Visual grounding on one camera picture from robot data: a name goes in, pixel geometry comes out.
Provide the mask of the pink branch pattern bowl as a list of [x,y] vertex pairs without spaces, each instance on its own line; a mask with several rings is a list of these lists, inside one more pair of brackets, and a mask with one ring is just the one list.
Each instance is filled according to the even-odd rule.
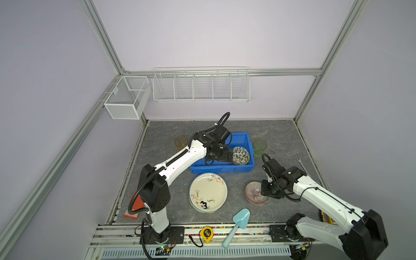
[[267,197],[261,194],[261,183],[250,182],[244,189],[246,199],[253,205],[262,205],[266,202]]

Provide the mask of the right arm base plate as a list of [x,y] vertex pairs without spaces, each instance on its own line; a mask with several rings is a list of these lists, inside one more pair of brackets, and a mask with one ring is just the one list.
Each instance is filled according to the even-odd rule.
[[273,242],[315,242],[315,239],[303,237],[295,227],[285,224],[270,225],[269,236]]

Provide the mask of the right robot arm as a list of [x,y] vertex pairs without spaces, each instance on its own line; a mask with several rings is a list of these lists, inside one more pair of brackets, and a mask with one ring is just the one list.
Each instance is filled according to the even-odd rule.
[[295,166],[285,169],[266,153],[261,158],[268,176],[261,183],[263,196],[295,203],[307,200],[335,222],[331,225],[297,213],[286,221],[279,235],[291,241],[309,238],[324,242],[351,260],[376,260],[388,247],[384,223],[377,212],[347,203]]

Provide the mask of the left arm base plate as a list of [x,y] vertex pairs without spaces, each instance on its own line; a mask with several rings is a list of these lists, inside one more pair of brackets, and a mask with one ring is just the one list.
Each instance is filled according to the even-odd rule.
[[161,233],[152,227],[144,227],[140,242],[145,244],[183,244],[185,228],[183,226],[169,226]]

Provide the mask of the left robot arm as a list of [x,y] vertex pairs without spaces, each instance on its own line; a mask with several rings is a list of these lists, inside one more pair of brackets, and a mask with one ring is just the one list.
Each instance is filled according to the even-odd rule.
[[174,180],[202,158],[207,165],[216,161],[232,162],[232,151],[226,143],[231,133],[224,126],[229,116],[230,112],[226,112],[213,127],[192,134],[187,145],[171,158],[141,169],[138,187],[127,211],[131,215],[146,212],[143,224],[148,225],[149,236],[155,242],[165,242],[170,236],[166,207],[171,199],[169,186]]

